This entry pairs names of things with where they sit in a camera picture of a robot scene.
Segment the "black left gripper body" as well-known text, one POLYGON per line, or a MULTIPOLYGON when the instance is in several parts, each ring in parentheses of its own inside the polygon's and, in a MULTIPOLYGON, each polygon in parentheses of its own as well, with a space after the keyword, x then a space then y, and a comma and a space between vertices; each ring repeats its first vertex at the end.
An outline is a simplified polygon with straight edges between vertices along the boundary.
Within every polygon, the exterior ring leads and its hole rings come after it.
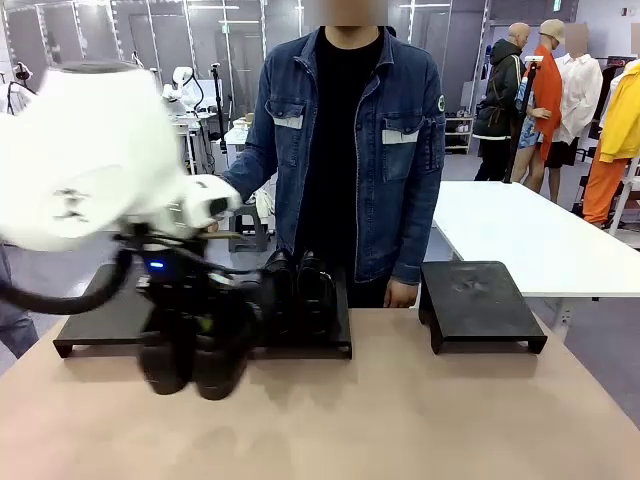
POLYGON ((176 249, 141 254, 145 277, 138 291, 157 307, 184 314, 213 314, 234 302, 251 301, 262 275, 257 270, 233 270, 211 264, 176 249))

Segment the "black leather shoe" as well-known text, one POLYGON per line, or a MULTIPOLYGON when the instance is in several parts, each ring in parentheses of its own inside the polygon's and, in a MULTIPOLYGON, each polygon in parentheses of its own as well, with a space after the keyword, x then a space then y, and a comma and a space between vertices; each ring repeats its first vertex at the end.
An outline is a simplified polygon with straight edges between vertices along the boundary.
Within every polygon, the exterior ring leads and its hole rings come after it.
POLYGON ((296 281, 303 331, 314 338, 326 337, 336 319, 336 286, 331 265, 312 250, 303 253, 296 281))
POLYGON ((252 348, 253 310, 241 300, 216 305, 214 334, 196 333, 192 381, 200 396, 218 401, 236 388, 252 348))
POLYGON ((176 311, 154 307, 138 337, 137 361, 158 395, 181 391, 192 378, 197 325, 176 311))
POLYGON ((270 340, 289 335, 294 328, 297 271, 289 252, 277 249, 263 267, 266 290, 266 335, 270 340))

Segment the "black shoe stand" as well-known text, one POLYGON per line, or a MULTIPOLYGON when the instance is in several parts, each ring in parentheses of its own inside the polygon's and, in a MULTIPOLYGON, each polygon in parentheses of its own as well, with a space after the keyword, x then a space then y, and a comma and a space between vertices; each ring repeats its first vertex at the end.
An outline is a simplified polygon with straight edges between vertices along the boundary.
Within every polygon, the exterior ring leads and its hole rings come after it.
POLYGON ((497 261, 423 263, 418 310, 436 355, 538 355, 548 339, 506 266, 497 261))
POLYGON ((249 353, 252 360, 311 360, 353 358, 350 317, 345 274, 337 269, 332 278, 336 283, 336 313, 327 333, 318 336, 286 334, 270 338, 266 334, 249 353))
POLYGON ((68 358, 80 347, 135 345, 153 309, 153 303, 136 289, 143 274, 143 266, 135 264, 112 299, 95 310, 70 316, 53 340, 58 355, 68 358))

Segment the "person in gray t-shirt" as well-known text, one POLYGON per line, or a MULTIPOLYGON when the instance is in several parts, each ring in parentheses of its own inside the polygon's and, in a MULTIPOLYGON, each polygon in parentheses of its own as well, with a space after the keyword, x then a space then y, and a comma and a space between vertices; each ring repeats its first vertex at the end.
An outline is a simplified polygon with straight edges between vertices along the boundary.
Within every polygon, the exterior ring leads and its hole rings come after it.
MULTIPOLYGON (((0 244, 0 280, 12 283, 11 268, 6 250, 0 244)), ((12 304, 0 300, 0 342, 19 359, 39 337, 29 314, 12 304)))

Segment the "person in denim jacket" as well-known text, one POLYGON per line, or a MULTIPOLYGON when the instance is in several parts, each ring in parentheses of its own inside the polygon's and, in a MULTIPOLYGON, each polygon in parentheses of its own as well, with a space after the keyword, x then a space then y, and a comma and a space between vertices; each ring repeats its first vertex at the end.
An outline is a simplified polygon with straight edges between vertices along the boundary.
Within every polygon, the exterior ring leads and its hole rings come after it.
POLYGON ((276 46, 245 147, 223 177, 243 198, 276 183, 277 249, 342 269, 353 308, 420 283, 444 163, 445 99, 425 50, 387 8, 315 2, 311 33, 276 46))

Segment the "person's left hand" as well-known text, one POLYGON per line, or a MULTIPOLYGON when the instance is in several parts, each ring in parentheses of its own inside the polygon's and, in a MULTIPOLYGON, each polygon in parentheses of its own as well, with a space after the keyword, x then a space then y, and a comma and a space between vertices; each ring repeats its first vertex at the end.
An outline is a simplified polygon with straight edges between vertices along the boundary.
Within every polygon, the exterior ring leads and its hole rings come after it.
POLYGON ((411 308, 415 305, 418 291, 417 285, 408 285, 391 278, 386 287, 384 307, 411 308))

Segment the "gray plastic stool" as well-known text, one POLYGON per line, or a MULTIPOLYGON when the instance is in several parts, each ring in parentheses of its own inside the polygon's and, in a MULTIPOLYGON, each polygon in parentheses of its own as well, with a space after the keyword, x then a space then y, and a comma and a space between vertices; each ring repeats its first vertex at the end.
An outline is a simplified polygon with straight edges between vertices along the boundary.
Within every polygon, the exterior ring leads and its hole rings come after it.
POLYGON ((267 250, 269 241, 268 224, 264 223, 254 203, 244 204, 232 216, 230 226, 240 235, 229 241, 230 253, 256 252, 267 250))

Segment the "white lab desk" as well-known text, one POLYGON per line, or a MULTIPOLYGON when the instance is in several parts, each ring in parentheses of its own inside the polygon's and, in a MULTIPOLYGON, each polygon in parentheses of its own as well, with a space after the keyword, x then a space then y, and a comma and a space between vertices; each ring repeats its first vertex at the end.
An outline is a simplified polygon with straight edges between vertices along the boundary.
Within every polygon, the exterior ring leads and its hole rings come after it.
POLYGON ((215 158, 211 152, 208 114, 171 115, 177 134, 181 161, 189 174, 213 174, 215 158))

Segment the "black slim tripod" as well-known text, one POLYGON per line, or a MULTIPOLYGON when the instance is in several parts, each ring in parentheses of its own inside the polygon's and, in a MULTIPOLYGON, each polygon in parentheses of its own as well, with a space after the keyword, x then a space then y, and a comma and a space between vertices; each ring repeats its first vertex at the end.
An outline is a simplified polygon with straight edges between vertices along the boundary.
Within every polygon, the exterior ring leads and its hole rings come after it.
POLYGON ((213 63, 210 65, 210 74, 214 83, 216 119, 218 121, 218 131, 209 134, 209 139, 217 142, 223 155, 228 155, 228 146, 225 140, 226 130, 224 126, 224 110, 222 101, 222 90, 219 74, 220 64, 213 63))

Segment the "white shoe rack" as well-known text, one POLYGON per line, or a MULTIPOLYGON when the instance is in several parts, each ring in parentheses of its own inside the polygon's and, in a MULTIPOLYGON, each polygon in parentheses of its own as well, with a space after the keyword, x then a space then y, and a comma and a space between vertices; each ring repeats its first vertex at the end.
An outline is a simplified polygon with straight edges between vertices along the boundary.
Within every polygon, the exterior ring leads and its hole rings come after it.
POLYGON ((445 118, 445 153, 466 155, 470 149, 474 118, 467 112, 447 114, 445 118))

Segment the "white work table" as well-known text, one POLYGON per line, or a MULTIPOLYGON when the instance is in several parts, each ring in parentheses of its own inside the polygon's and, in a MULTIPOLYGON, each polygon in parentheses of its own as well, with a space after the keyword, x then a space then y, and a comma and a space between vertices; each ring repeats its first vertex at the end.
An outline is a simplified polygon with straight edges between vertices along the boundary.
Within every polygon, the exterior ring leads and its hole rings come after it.
POLYGON ((518 183, 444 181, 434 225, 463 261, 534 298, 640 298, 640 252, 518 183))

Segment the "mannequin in dark jacket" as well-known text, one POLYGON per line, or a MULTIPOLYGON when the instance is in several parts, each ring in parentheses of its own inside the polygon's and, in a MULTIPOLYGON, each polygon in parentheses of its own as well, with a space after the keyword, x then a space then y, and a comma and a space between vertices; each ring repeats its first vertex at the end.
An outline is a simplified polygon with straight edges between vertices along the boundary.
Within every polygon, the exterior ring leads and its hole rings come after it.
POLYGON ((492 47, 491 71, 474 122, 473 137, 480 141, 482 157, 475 181, 504 179, 518 115, 516 96, 525 72, 521 54, 529 35, 529 25, 514 23, 508 37, 497 40, 492 47))

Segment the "mannequin in orange top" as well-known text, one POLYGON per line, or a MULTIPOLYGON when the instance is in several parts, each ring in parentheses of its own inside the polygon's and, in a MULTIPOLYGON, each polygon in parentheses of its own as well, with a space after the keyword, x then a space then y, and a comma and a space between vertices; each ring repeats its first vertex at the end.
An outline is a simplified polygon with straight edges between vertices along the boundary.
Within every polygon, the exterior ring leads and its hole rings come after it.
POLYGON ((563 21, 549 19, 540 25, 539 43, 534 55, 541 61, 536 63, 534 79, 531 79, 530 64, 518 94, 521 103, 526 88, 531 86, 511 181, 519 183, 524 180, 524 185, 536 193, 540 192, 553 135, 562 119, 563 85, 553 52, 564 43, 564 38, 563 21))

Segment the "mannequin in yellow top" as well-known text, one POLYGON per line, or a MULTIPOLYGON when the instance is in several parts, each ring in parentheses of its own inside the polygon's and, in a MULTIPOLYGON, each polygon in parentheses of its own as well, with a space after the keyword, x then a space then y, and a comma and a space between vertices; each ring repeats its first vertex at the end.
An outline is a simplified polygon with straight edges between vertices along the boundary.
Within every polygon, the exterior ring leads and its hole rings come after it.
POLYGON ((612 81, 603 129, 592 162, 584 220, 602 228, 629 161, 640 154, 640 58, 612 81))

